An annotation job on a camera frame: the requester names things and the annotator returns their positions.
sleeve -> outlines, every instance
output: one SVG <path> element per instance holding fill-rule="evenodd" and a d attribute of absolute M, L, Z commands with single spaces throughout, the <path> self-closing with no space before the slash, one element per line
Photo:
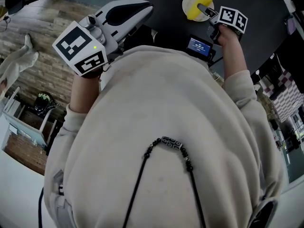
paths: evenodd
<path fill-rule="evenodd" d="M 54 177 L 58 173 L 63 173 L 67 157 L 80 127 L 87 114 L 73 112 L 69 104 L 66 107 L 66 116 L 63 126 L 54 139 L 52 148 L 47 158 L 47 165 L 44 179 L 44 201 L 50 212 L 50 195 L 54 190 Z"/>
<path fill-rule="evenodd" d="M 250 72 L 245 70 L 230 76 L 223 88 L 241 111 L 256 140 L 260 157 L 260 174 L 265 180 L 266 197 L 279 196 L 284 177 L 281 158 L 266 112 L 256 99 Z"/>

white bowl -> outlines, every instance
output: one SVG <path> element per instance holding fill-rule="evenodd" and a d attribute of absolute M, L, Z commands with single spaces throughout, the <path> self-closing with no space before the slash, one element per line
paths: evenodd
<path fill-rule="evenodd" d="M 187 13 L 188 11 L 191 9 L 192 5 L 196 2 L 197 0 L 183 0 L 182 3 L 181 3 L 181 6 L 182 6 L 182 10 L 184 11 L 185 15 L 187 16 Z M 209 8 L 211 9 L 214 9 L 214 4 L 213 2 L 209 4 L 208 6 Z M 200 15 L 198 15 L 194 21 L 197 21 L 197 22 L 203 22 L 203 21 L 206 21 L 208 20 L 209 17 L 203 13 L 200 13 Z"/>

white cloth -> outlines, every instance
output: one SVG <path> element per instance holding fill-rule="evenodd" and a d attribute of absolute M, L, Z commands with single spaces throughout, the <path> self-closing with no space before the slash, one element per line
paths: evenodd
<path fill-rule="evenodd" d="M 67 107 L 45 172 L 50 214 L 53 177 L 62 170 L 77 227 L 121 227 L 142 156 L 162 136 L 187 149 L 208 228 L 247 227 L 262 196 L 279 196 L 280 157 L 249 71 L 222 89 L 193 58 L 147 46 L 112 66 L 119 70 L 88 115 Z M 179 152 L 152 151 L 127 227 L 200 227 Z"/>
<path fill-rule="evenodd" d="M 25 69 L 34 66 L 39 57 L 39 53 L 33 48 L 23 46 L 18 51 L 10 54 L 3 63 L 0 64 L 0 83 L 7 79 L 7 86 L 0 95 L 0 102 L 4 98 L 7 90 L 18 79 L 19 73 Z"/>

black table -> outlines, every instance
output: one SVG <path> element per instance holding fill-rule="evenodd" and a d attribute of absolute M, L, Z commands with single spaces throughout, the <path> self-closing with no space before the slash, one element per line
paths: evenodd
<path fill-rule="evenodd" d="M 103 6 L 113 0 L 76 0 Z M 178 44 L 186 47 L 190 34 L 209 40 L 206 31 L 209 23 L 187 20 L 181 8 L 182 0 L 148 0 L 154 4 L 154 13 L 145 23 L 172 40 L 172 48 Z M 246 33 L 241 44 L 247 66 L 254 73 L 274 53 L 287 36 L 284 18 L 289 13 L 283 0 L 213 0 L 215 9 L 227 6 L 240 10 L 248 17 Z M 215 59 L 221 56 L 220 48 Z M 223 75 L 223 62 L 212 67 Z"/>

small screen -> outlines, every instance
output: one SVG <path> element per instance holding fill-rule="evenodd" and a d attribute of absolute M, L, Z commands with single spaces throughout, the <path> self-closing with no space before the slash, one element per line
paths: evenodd
<path fill-rule="evenodd" d="M 193 50 L 193 51 L 196 51 L 198 53 L 201 53 L 202 55 L 207 56 L 207 57 L 208 57 L 209 52 L 210 52 L 210 46 L 208 46 L 205 43 L 200 42 L 196 39 L 193 39 L 193 38 L 190 39 L 190 42 L 188 44 L 188 48 Z"/>

